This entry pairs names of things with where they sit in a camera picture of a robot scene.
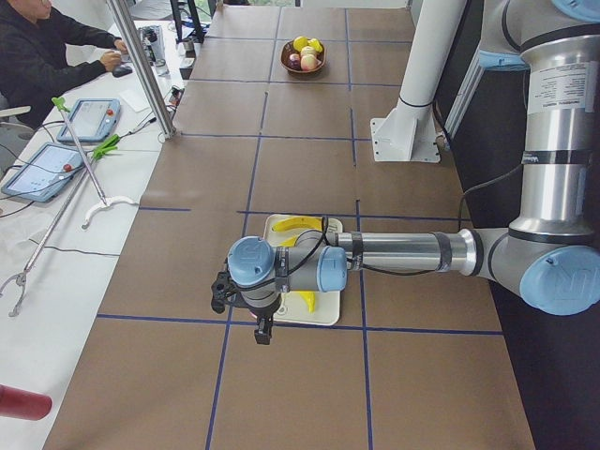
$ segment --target tablet screen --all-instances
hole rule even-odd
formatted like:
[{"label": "tablet screen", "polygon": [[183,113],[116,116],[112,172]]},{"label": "tablet screen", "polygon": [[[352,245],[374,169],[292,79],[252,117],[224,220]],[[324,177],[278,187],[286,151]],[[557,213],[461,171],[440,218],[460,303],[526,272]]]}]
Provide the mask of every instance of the tablet screen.
[{"label": "tablet screen", "polygon": [[[98,134],[98,130],[103,125],[106,111],[111,106],[109,100],[106,101],[84,101],[71,117],[71,124],[78,138],[93,137]],[[71,133],[68,131],[65,136],[70,139]]]},{"label": "tablet screen", "polygon": [[60,146],[48,145],[43,152],[29,161],[18,176],[7,186],[12,191],[27,192],[31,197],[41,198],[46,188],[69,177],[65,164],[72,163],[76,151]]}]

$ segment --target green grabber handle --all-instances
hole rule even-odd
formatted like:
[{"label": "green grabber handle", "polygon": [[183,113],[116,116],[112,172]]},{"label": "green grabber handle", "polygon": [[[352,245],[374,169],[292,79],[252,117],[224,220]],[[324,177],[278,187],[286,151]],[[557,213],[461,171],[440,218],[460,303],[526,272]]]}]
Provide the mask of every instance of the green grabber handle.
[{"label": "green grabber handle", "polygon": [[98,161],[107,153],[116,150],[116,145],[119,141],[121,141],[121,137],[118,134],[113,134],[111,137],[106,138],[103,143],[94,149],[92,158]]},{"label": "green grabber handle", "polygon": [[52,97],[52,103],[58,111],[65,111],[70,113],[71,110],[65,106],[65,98],[64,97]]}]

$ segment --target hand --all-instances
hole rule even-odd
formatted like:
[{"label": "hand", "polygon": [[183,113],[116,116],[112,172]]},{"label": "hand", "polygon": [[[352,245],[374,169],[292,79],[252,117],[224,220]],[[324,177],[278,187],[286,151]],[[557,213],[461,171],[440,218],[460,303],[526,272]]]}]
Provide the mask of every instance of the hand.
[{"label": "hand", "polygon": [[100,63],[104,65],[107,72],[112,72],[121,64],[121,53],[109,50],[100,56]]},{"label": "hand", "polygon": [[118,50],[121,53],[128,53],[128,46],[125,44],[123,39],[117,39],[114,42],[114,47],[116,47],[116,50]]}]

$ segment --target blue joint cap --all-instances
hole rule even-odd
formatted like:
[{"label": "blue joint cap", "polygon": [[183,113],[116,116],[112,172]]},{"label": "blue joint cap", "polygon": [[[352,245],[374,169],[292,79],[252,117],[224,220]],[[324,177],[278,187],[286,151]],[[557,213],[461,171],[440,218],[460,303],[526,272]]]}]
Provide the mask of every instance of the blue joint cap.
[{"label": "blue joint cap", "polygon": [[275,250],[264,239],[247,236],[235,244],[227,255],[227,264],[233,281],[240,286],[253,286],[271,273]]},{"label": "blue joint cap", "polygon": [[548,314],[568,316],[600,300],[600,251],[585,246],[550,251],[525,271],[521,297]]},{"label": "blue joint cap", "polygon": [[479,66],[485,70],[519,72],[529,70],[529,65],[518,54],[479,51]]},{"label": "blue joint cap", "polygon": [[326,247],[317,264],[317,286],[322,293],[341,291],[346,287],[348,271],[346,252],[341,247]]},{"label": "blue joint cap", "polygon": [[561,12],[582,22],[600,23],[598,0],[552,0]]}]

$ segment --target white desk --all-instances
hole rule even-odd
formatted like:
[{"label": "white desk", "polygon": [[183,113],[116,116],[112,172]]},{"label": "white desk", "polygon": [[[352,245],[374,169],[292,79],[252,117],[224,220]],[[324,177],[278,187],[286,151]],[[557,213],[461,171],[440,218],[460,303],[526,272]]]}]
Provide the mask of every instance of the white desk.
[{"label": "white desk", "polygon": [[[138,25],[156,22],[140,22]],[[174,33],[163,22],[167,62],[170,76],[158,77],[158,85],[166,96],[172,85],[182,86],[179,65],[182,59],[174,47]],[[93,59],[101,51],[95,52]],[[132,90],[144,96],[135,75],[115,79],[104,74],[98,79],[64,95],[67,105],[78,98],[114,98]],[[138,125],[150,108],[135,112],[121,101],[122,114],[115,132],[120,136]],[[46,122],[60,119],[53,110]],[[56,135],[60,128],[53,127]],[[158,123],[125,138],[118,149],[103,158],[95,172],[107,196],[125,195],[138,201],[152,174],[161,149]],[[42,129],[22,152],[27,160],[49,140]],[[9,172],[4,182],[13,174]],[[74,183],[49,203],[34,203],[24,211],[0,218],[0,283],[20,273],[39,241],[72,189]],[[81,225],[86,211],[98,203],[98,195],[89,180],[84,182],[69,209],[61,219],[48,245],[76,248],[118,255],[128,236],[137,207],[118,204],[99,212],[87,230]],[[4,214],[27,204],[16,199],[0,201]],[[111,279],[118,257],[59,252],[46,248],[29,273],[21,315],[9,318],[21,294],[11,282],[0,298],[0,383],[28,391],[47,394],[52,410],[44,419],[32,422],[0,417],[0,439],[3,450],[41,448],[58,414],[68,383],[83,345],[96,317],[98,306]]]}]

